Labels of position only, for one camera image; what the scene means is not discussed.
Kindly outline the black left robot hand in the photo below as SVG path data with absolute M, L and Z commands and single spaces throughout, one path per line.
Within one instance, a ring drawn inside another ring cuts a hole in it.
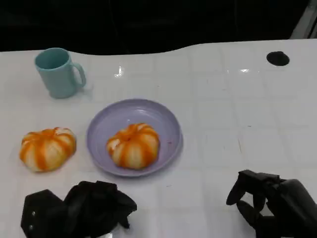
M 117 225 L 128 229 L 128 216 L 137 210 L 132 198 L 114 183 L 81 181 L 64 199 L 68 208 L 66 232 L 70 238 L 98 238 Z

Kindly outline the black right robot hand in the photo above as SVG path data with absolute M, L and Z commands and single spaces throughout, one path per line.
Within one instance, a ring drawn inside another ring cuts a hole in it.
M 258 238 L 317 236 L 317 204 L 297 179 L 240 171 L 226 204 L 237 206 Z

